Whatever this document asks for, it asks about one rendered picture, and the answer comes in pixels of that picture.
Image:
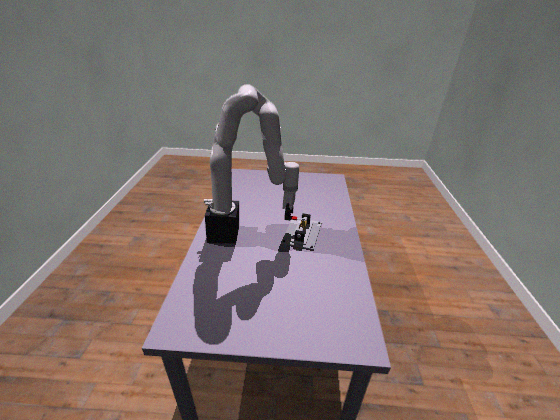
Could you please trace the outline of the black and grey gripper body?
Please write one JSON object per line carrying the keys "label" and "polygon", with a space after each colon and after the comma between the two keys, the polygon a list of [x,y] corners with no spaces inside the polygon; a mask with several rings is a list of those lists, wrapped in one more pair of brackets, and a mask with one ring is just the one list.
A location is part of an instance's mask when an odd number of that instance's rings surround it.
{"label": "black and grey gripper body", "polygon": [[295,192],[287,192],[287,191],[285,191],[285,190],[283,189],[283,191],[284,191],[284,196],[283,196],[283,209],[285,209],[287,203],[289,203],[289,208],[290,208],[290,210],[292,210],[293,205],[294,205],[294,202],[295,202],[295,195],[296,195],[296,192],[297,192],[298,190],[295,191]]}

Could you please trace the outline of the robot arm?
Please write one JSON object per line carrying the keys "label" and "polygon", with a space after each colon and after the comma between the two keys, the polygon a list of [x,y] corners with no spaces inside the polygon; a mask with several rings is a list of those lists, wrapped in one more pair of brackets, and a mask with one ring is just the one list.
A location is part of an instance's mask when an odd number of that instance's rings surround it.
{"label": "robot arm", "polygon": [[238,94],[224,103],[214,134],[210,154],[212,199],[204,199],[214,214],[227,215],[235,210],[232,202],[232,145],[237,138],[241,117],[252,110],[259,116],[270,181],[275,185],[283,183],[287,192],[298,190],[299,165],[284,162],[276,107],[253,86],[243,85]]}

